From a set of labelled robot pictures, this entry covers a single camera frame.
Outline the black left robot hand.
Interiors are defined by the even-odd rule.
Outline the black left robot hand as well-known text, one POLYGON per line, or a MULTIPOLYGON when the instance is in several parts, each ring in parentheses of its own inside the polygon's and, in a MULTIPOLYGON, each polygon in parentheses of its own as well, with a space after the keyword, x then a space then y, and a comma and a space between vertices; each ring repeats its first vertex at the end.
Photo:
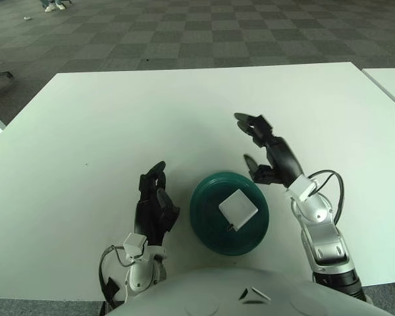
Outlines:
POLYGON ((140 175, 134 232, 144 235, 150 246, 162 246, 165 233, 172 229, 180 214, 180 208, 165 190, 165 167, 166 163, 160 161, 140 175))

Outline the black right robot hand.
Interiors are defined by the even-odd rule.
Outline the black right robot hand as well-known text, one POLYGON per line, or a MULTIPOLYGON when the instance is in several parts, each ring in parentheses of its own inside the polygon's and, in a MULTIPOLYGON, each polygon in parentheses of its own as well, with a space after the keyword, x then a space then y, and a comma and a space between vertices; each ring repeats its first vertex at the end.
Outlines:
POLYGON ((254 183, 282 184, 288 188, 303 174, 299 161, 285 139, 273 134, 273 127, 263 116, 254 117, 235 113, 234 117, 240 130, 251 136, 258 147, 266 149, 268 165, 260 165, 250 155, 244 155, 244 161, 254 183))

